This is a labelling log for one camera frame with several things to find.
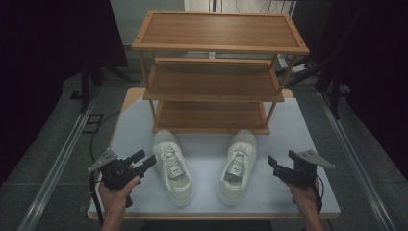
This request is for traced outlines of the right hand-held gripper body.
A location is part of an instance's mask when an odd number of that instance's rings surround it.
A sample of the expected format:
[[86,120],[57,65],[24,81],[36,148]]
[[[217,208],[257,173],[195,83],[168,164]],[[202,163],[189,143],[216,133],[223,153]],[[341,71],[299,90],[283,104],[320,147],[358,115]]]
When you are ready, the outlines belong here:
[[315,184],[317,178],[317,166],[329,168],[336,167],[313,150],[295,153],[301,159],[301,163],[296,164],[293,162],[293,168],[289,168],[287,174],[277,177],[298,187],[308,187]]

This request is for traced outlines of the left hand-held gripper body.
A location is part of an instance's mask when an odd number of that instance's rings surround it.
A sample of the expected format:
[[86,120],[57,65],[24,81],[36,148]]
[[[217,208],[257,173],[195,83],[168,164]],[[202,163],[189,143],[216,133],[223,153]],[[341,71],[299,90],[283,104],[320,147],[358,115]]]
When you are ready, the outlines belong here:
[[88,172],[98,169],[102,173],[102,182],[109,190],[121,190],[133,178],[139,176],[139,167],[131,168],[130,157],[118,159],[111,149],[107,149],[88,168]]

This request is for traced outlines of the white lace-up sneaker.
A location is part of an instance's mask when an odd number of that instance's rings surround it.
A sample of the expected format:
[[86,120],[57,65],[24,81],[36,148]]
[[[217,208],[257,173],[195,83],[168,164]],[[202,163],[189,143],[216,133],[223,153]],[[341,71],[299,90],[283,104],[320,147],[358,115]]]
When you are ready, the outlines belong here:
[[193,183],[189,168],[176,137],[167,130],[153,138],[153,155],[166,192],[177,206],[187,205],[193,198]]
[[217,196],[229,206],[242,200],[258,158],[255,136],[248,130],[239,131],[227,152],[227,160],[220,175]]

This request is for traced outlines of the wooden three-tier shoe rack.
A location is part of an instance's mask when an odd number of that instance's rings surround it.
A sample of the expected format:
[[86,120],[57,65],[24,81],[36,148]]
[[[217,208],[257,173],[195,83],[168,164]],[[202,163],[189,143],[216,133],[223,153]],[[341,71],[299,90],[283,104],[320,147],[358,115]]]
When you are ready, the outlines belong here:
[[309,49],[285,13],[150,11],[132,44],[142,63],[153,129],[269,133],[288,81],[274,64]]

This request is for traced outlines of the person's left hand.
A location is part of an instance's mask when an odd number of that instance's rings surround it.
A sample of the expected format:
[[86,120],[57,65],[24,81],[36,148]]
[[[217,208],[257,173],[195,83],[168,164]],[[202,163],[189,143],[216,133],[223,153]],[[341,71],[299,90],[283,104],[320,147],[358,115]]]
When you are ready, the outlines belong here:
[[131,194],[132,189],[140,182],[140,177],[136,176],[125,187],[119,191],[109,190],[104,183],[101,183],[98,190],[102,198],[105,209],[105,218],[117,218],[124,220],[126,214],[126,198]]

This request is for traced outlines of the person's right hand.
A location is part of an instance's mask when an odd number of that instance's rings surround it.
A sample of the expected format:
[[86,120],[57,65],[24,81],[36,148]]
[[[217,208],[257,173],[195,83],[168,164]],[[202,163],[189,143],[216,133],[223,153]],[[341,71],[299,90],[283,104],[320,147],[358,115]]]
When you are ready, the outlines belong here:
[[300,188],[286,181],[284,181],[284,184],[289,187],[301,214],[311,215],[318,212],[318,197],[311,187]]

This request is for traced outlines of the white table mat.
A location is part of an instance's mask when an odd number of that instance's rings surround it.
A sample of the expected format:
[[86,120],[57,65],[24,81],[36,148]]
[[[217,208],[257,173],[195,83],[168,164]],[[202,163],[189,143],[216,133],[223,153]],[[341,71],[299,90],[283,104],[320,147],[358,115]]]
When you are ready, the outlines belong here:
[[[153,118],[149,103],[137,100],[120,115],[110,149],[118,158],[127,158],[139,150],[152,155]],[[130,218],[147,219],[261,219],[298,218],[296,205],[286,185],[273,176],[268,156],[279,165],[293,167],[288,151],[314,150],[295,98],[277,104],[269,123],[269,135],[256,135],[258,160],[245,195],[236,206],[227,206],[217,198],[219,178],[226,161],[233,134],[175,134],[189,167],[194,198],[186,206],[175,206],[169,199],[158,170],[145,173],[142,183],[132,191],[133,206],[127,209]],[[324,186],[322,218],[335,218],[340,212],[336,197],[322,167],[318,176]]]

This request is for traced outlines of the black stand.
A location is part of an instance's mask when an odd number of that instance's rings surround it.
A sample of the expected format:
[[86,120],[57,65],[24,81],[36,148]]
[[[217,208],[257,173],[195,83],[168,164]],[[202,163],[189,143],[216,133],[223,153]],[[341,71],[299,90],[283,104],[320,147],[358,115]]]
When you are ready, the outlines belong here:
[[140,83],[140,80],[130,77],[118,67],[108,64],[106,61],[97,58],[85,58],[82,62],[81,69],[81,91],[74,91],[70,95],[71,99],[80,100],[82,102],[81,113],[90,104],[89,82],[93,82],[96,86],[101,86],[105,81],[102,68],[108,69],[114,75],[127,82]]
[[341,51],[335,49],[326,60],[320,64],[316,64],[306,70],[301,71],[299,74],[295,74],[294,77],[287,83],[288,86],[294,86],[313,75],[320,73],[318,80],[315,83],[317,92],[326,91],[328,87],[331,87],[329,93],[329,106],[332,115],[339,119],[339,98],[342,96],[340,91],[341,76],[339,72],[339,65],[341,63]]

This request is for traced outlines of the dark curtain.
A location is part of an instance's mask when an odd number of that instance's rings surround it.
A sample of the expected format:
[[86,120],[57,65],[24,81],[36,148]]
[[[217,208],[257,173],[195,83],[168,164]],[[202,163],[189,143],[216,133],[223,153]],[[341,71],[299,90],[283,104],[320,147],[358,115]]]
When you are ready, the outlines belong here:
[[341,51],[347,104],[408,181],[408,0],[299,0],[293,21],[315,65]]
[[54,110],[64,81],[128,65],[111,0],[0,0],[0,185]]

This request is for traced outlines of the metal floor rail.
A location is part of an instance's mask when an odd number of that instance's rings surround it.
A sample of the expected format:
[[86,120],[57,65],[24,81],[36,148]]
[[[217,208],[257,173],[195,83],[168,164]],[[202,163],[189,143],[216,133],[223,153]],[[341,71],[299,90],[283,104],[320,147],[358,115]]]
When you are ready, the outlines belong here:
[[100,88],[97,88],[92,92],[89,104],[78,116],[62,150],[46,174],[36,196],[34,197],[16,231],[35,231],[38,222],[51,198],[51,195],[56,189],[62,173],[64,172],[65,166],[73,152],[73,149],[81,136],[99,93]]
[[317,93],[317,98],[321,103],[325,114],[340,142],[340,145],[344,151],[345,156],[348,159],[348,162],[353,169],[354,175],[357,178],[365,197],[368,200],[368,203],[371,207],[371,210],[380,225],[382,231],[396,231],[394,222],[392,221],[390,214],[380,197],[377,189],[375,188],[372,180],[365,171],[361,161],[359,160],[357,153],[351,144],[344,127],[338,119],[333,115],[328,97],[321,92]]

